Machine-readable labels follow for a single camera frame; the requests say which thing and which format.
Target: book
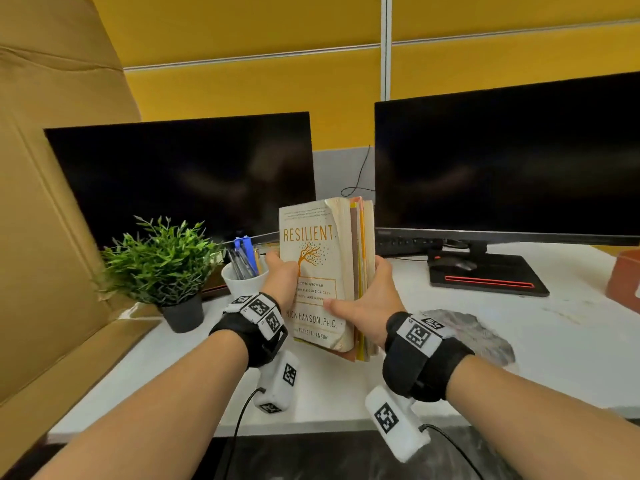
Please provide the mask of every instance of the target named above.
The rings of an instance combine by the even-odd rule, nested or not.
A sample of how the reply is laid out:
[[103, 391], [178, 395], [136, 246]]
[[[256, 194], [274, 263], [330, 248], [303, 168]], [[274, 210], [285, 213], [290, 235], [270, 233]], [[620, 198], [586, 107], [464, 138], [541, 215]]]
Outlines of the book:
[[367, 360], [372, 346], [353, 326], [323, 308], [324, 298], [357, 299], [375, 273], [373, 204], [331, 198], [280, 209], [280, 257], [300, 267], [285, 319], [294, 338], [350, 360]]

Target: monitor stand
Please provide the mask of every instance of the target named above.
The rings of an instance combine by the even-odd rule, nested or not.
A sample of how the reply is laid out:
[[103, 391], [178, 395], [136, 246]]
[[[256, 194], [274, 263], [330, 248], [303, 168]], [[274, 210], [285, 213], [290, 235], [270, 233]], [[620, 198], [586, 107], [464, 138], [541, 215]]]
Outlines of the monitor stand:
[[[546, 286], [522, 256], [487, 253], [486, 246], [483, 241], [470, 241], [469, 252], [429, 250], [431, 286], [549, 296]], [[438, 266], [438, 260], [444, 257], [457, 257], [477, 267], [465, 270], [458, 266]]]

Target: red stripe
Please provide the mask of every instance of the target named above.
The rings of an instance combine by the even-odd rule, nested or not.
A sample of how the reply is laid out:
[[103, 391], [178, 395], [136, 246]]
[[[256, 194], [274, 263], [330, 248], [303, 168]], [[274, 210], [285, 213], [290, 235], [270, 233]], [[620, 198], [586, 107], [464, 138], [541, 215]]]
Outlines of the red stripe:
[[445, 281], [456, 281], [460, 283], [480, 283], [491, 286], [510, 286], [513, 288], [535, 288], [533, 283], [522, 281], [490, 280], [489, 278], [471, 278], [469, 276], [445, 276]]

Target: red box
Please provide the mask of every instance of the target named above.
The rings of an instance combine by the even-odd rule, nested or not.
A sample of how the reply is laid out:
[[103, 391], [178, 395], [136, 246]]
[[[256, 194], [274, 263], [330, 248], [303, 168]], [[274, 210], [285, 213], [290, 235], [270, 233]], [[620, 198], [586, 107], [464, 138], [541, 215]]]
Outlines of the red box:
[[640, 313], [640, 249], [623, 251], [618, 255], [606, 295]]

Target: mouse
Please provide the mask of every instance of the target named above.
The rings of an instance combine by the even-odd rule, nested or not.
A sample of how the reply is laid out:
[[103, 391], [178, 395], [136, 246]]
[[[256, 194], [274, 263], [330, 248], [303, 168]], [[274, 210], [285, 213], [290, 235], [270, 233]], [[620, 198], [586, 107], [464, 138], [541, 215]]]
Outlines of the mouse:
[[434, 259], [432, 262], [429, 261], [429, 267], [435, 269], [439, 269], [441, 267], [458, 267], [465, 271], [473, 271], [478, 267], [478, 265], [473, 261], [468, 261], [457, 256], [443, 256], [441, 258]]

